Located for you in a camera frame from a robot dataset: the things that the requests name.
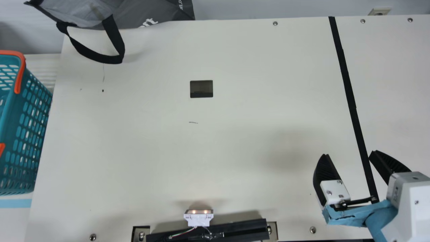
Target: basket hole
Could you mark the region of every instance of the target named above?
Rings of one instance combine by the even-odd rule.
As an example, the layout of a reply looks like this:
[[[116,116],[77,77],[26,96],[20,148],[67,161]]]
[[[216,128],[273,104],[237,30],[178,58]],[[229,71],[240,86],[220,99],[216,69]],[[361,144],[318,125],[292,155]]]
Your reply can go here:
[[[12,150],[13,151],[16,151],[16,148],[18,147],[18,140],[15,140],[14,142],[13,142],[13,147],[12,147]]]
[[[5,159],[6,159],[6,162],[9,162],[10,161],[10,152],[8,151],[8,152],[6,152],[6,157],[5,157]]]
[[[22,124],[24,122],[24,118],[25,118],[25,115],[21,114],[21,116],[19,117],[19,124]]]
[[[22,129],[22,131],[21,131],[21,139],[22,140],[24,139],[24,136],[25,136],[25,129]]]
[[[21,126],[18,126],[16,128],[16,137],[19,138],[19,135],[21,134]]]
[[[10,156],[10,163],[13,164],[15,162],[15,154]]]

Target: black tape strip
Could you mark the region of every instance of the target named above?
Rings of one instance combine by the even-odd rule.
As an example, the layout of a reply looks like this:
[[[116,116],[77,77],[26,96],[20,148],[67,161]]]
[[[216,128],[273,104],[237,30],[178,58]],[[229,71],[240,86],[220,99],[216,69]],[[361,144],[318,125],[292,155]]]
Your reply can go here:
[[[361,132],[360,121],[358,120],[357,106],[355,104],[354,93],[352,91],[351,80],[348,73],[347,62],[344,50],[342,49],[341,38],[339,36],[338,26],[334,17],[329,17],[330,28],[332,29],[333,41],[338,54],[339,67],[341,69],[342,79],[344,81],[345,94],[347,96],[348,107],[351,115],[352,126],[354,128],[355,138],[357,140],[358,151],[360,152],[361,163],[363,164],[364,175],[366,176],[367,186],[369,187],[370,196],[376,199],[372,203],[379,202],[378,192],[376,190],[375,180],[373,180],[372,168],[370,167],[367,156],[366,145],[364,144],[363,133]]]

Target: metal screw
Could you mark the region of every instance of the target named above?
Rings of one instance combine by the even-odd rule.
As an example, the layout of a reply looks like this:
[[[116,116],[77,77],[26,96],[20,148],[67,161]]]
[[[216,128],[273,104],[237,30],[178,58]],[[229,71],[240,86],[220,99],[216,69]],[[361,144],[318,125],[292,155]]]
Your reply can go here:
[[[314,226],[312,226],[311,228],[309,228],[309,232],[311,234],[315,234],[316,233],[316,228]]]
[[[341,200],[341,202],[339,203],[342,207],[346,207],[347,203],[345,202],[345,200]]]
[[[139,233],[139,241],[143,241],[144,237],[145,237],[145,233],[144,232],[140,232]]]
[[[96,234],[95,234],[95,233],[92,233],[92,234],[89,236],[89,239],[90,239],[91,241],[94,241],[96,238],[97,238],[97,236],[96,236]]]

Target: white table surface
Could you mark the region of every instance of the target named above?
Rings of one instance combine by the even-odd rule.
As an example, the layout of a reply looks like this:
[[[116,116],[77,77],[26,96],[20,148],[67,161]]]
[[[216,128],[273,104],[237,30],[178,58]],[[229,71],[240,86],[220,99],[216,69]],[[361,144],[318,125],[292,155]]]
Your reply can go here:
[[[53,91],[60,54],[25,55],[27,68],[50,90]],[[33,193],[0,196],[9,200],[10,207],[0,208],[0,241],[23,242],[30,208],[11,208],[16,199],[31,199]]]
[[[368,153],[430,176],[430,15],[336,19]]]
[[[214,223],[277,221],[280,240],[369,237],[326,226],[312,186],[328,153],[352,197],[369,195],[329,21],[273,21],[124,30],[121,65],[66,39],[26,241],[128,241],[132,226],[186,227],[198,204]],[[104,32],[70,33],[114,53]],[[190,99],[191,80],[214,97]]]

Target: black mark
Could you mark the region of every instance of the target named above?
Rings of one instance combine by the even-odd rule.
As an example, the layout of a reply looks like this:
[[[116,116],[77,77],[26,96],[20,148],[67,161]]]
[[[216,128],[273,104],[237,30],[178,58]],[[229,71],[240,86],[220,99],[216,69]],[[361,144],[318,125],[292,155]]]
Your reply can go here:
[[[104,63],[103,63],[103,81],[104,82]]]
[[[190,98],[213,97],[213,82],[209,81],[190,81]]]

